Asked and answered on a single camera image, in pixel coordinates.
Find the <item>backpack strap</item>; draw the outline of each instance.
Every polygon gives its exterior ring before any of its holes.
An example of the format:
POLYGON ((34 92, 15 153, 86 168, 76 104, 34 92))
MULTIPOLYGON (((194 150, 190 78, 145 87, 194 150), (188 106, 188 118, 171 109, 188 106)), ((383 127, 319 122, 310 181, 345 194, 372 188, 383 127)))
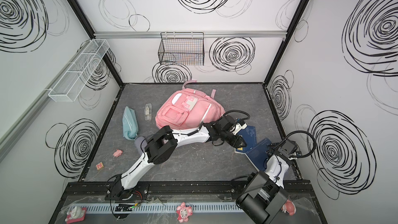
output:
POLYGON ((197 82, 197 80, 190 80, 190 81, 186 81, 184 82, 184 84, 182 85, 182 89, 185 89, 185 85, 188 83, 193 83, 193 82, 197 82))
POLYGON ((210 96, 210 97, 211 97, 212 99, 214 99, 214 95, 215 95, 215 94, 216 94, 216 90, 213 89, 213 91, 211 92, 211 96, 210 96))
MULTIPOLYGON (((194 83, 194 82, 197 82, 197 80, 190 80, 190 81, 184 82, 184 84, 182 85, 182 89, 185 89, 185 85, 186 85, 186 84, 188 84, 188 83, 194 83)), ((213 89, 213 91, 211 92, 210 97, 211 97, 212 99, 214 99, 214 95, 215 95, 215 94, 216 94, 216 90, 213 89)))

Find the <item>white wire basket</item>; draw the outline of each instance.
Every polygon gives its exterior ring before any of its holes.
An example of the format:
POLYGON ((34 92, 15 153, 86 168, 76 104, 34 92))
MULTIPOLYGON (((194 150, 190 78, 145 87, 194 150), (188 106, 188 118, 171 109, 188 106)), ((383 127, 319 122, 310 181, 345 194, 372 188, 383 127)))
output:
POLYGON ((49 92, 55 102, 73 102, 109 49, 105 39, 92 39, 49 92))

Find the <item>blue book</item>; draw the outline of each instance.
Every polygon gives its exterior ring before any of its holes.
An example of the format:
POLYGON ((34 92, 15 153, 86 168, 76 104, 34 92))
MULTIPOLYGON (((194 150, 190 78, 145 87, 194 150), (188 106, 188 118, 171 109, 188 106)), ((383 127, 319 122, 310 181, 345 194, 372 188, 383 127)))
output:
POLYGON ((254 146, 256 146, 256 143, 257 143, 256 127, 247 126, 246 128, 240 130, 238 132, 238 134, 243 137, 247 146, 244 148, 235 149, 236 153, 244 154, 244 153, 248 152, 249 150, 251 150, 254 146))
POLYGON ((270 145, 271 143, 271 140, 265 138, 255 147, 245 153, 257 171, 266 171, 267 163, 265 163, 265 160, 268 160, 268 145, 270 145))

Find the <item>pink toy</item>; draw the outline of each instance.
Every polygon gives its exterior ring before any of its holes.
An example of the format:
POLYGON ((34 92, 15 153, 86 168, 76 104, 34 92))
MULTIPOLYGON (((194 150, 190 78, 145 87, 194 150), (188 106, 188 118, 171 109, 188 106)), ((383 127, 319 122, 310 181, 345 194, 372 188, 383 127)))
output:
POLYGON ((113 153, 113 156, 114 156, 114 157, 118 157, 118 156, 120 156, 122 153, 123 153, 122 150, 116 149, 116 152, 113 153))
POLYGON ((186 207, 185 202, 183 202, 181 203, 181 206, 177 207, 177 214, 178 214, 177 220, 180 223, 187 222, 188 216, 191 216, 193 214, 192 207, 186 207))
POLYGON ((86 216, 87 208, 74 207, 72 211, 67 212, 67 218, 65 219, 67 224, 83 221, 86 216))
POLYGON ((224 108, 215 101, 213 90, 211 96, 185 85, 196 80, 187 81, 179 90, 170 96, 156 114, 156 126, 170 126, 172 129, 183 130, 197 128, 201 122, 209 123, 219 119, 224 108))
POLYGON ((289 215, 294 215, 296 213, 296 206, 291 200, 287 200, 286 203, 282 206, 281 210, 289 215))

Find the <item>gray marble floor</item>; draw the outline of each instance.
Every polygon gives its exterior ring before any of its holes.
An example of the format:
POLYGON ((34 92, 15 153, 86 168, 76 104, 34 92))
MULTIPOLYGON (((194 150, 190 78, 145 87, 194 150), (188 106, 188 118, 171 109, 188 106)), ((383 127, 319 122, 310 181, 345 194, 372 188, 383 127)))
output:
MULTIPOLYGON (((256 127, 258 142, 265 137, 272 142, 281 140, 261 84, 189 84, 189 87, 208 95, 216 89, 215 100, 226 111, 238 109, 248 112, 251 118, 246 123, 256 127)), ((126 85, 85 181, 107 181, 111 176, 127 171, 139 158, 134 141, 123 137, 122 116, 126 106, 136 112, 138 135, 147 136, 158 131, 156 112, 173 92, 180 89, 181 85, 126 85), (152 104, 151 122, 144 119, 147 103, 152 104), (123 154, 113 157, 116 149, 122 150, 123 154), (97 171, 95 165, 99 162, 105 168, 97 171)), ((147 172, 141 181, 231 180, 255 171, 247 157, 234 153, 233 147, 227 143, 215 147, 208 142, 179 147, 166 162, 147 172)), ((293 171, 289 169, 285 180, 294 179, 293 171)))

